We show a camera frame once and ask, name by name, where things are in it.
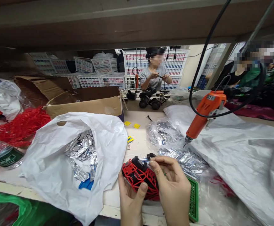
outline hand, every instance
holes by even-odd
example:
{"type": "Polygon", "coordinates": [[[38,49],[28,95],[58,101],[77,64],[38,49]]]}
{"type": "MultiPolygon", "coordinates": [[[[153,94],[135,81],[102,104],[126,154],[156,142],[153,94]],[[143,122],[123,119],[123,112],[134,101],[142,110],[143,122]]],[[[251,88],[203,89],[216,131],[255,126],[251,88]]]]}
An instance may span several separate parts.
{"type": "Polygon", "coordinates": [[[154,79],[157,78],[159,76],[159,72],[153,72],[151,73],[151,75],[149,76],[149,79],[154,79]]]}
{"type": "Polygon", "coordinates": [[[147,183],[143,182],[136,193],[131,185],[124,181],[121,171],[118,175],[118,183],[121,226],[142,226],[142,204],[148,189],[147,183]]]}
{"type": "Polygon", "coordinates": [[[162,77],[162,80],[163,80],[163,81],[167,81],[168,78],[169,78],[169,74],[166,74],[166,75],[164,75],[164,76],[162,77]]]}
{"type": "Polygon", "coordinates": [[[189,225],[191,185],[178,161],[166,156],[157,156],[151,158],[149,164],[158,180],[160,202],[167,225],[189,225]]]}

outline green plastic tray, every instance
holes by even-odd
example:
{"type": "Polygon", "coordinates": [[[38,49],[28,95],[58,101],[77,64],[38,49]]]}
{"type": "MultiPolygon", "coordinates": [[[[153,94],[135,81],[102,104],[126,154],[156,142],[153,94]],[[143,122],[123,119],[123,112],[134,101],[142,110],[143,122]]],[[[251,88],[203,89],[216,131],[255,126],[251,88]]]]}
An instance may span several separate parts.
{"type": "Polygon", "coordinates": [[[199,189],[198,183],[188,178],[191,184],[190,203],[189,203],[189,219],[192,222],[199,221],[199,189]]]}

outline gray t-shirt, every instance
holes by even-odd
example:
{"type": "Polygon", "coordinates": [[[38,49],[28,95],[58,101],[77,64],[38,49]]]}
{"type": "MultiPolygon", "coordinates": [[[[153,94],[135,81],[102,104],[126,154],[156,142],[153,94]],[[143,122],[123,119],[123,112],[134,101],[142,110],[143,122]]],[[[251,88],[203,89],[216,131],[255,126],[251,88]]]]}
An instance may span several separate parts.
{"type": "MultiPolygon", "coordinates": [[[[159,73],[159,75],[161,77],[163,77],[164,75],[168,74],[168,69],[164,66],[159,66],[156,69],[156,72],[159,73]]],[[[144,83],[145,80],[151,75],[151,72],[149,71],[148,67],[143,69],[142,72],[140,73],[140,84],[144,83]]],[[[162,84],[162,79],[160,77],[158,78],[154,78],[151,79],[149,82],[149,86],[152,89],[156,89],[156,90],[161,90],[161,84],[162,84]]]]}

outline green plastic bag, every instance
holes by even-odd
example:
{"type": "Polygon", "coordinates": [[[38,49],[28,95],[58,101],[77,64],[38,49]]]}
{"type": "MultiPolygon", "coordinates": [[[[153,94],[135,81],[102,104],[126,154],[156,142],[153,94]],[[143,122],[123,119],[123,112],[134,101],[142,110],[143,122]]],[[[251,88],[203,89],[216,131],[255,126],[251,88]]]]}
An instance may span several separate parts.
{"type": "Polygon", "coordinates": [[[44,225],[55,216],[58,217],[58,225],[69,225],[72,217],[71,214],[48,203],[0,193],[0,203],[6,202],[19,206],[19,216],[13,226],[44,225]]]}

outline woman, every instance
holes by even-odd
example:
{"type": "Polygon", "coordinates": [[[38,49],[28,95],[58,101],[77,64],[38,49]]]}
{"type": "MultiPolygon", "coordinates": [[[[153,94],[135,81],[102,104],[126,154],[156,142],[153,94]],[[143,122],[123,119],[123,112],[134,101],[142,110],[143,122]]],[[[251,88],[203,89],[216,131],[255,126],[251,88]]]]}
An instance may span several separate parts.
{"type": "MultiPolygon", "coordinates": [[[[150,159],[159,184],[160,202],[168,226],[189,226],[189,203],[191,185],[176,159],[157,156],[150,159]]],[[[120,171],[121,226],[142,226],[142,204],[148,185],[142,183],[136,193],[120,171]]]]}
{"type": "MultiPolygon", "coordinates": [[[[221,72],[219,78],[214,84],[213,89],[217,88],[217,86],[221,83],[221,81],[230,74],[231,77],[227,77],[223,80],[223,85],[228,85],[230,87],[234,87],[239,85],[239,87],[254,87],[257,85],[258,80],[256,79],[260,74],[260,64],[255,60],[256,52],[246,51],[244,56],[237,63],[237,67],[232,72],[231,69],[234,67],[234,61],[225,65],[223,71],[221,72]]],[[[206,80],[209,81],[212,73],[206,76],[206,80]]]]}
{"type": "Polygon", "coordinates": [[[140,73],[140,85],[142,90],[152,89],[161,90],[162,81],[167,84],[172,83],[172,77],[168,74],[168,69],[161,66],[163,53],[166,48],[146,48],[146,58],[149,59],[149,66],[140,73]]]}

